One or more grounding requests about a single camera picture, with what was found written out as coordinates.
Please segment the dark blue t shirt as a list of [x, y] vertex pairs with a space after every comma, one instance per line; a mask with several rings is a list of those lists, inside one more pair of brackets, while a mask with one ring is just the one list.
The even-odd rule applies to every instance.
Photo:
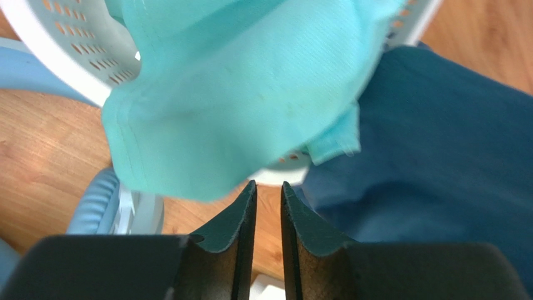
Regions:
[[360, 96], [361, 150], [295, 193], [361, 242], [487, 242], [532, 290], [532, 96], [419, 47]]

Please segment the teal t shirt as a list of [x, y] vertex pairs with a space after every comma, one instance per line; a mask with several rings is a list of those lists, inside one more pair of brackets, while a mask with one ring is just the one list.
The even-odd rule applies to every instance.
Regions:
[[360, 150], [357, 99], [404, 1], [107, 1], [139, 75], [102, 110], [130, 189], [199, 201], [292, 151]]

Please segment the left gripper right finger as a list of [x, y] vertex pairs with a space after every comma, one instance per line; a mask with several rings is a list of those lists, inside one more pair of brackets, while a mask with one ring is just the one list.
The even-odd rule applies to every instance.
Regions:
[[362, 243], [330, 226], [283, 183], [287, 299], [529, 299], [486, 243]]

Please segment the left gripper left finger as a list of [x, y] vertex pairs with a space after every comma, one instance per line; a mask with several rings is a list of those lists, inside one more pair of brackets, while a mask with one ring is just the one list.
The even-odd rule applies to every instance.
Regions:
[[2, 299], [248, 299], [257, 188], [188, 235], [57, 235], [23, 257]]

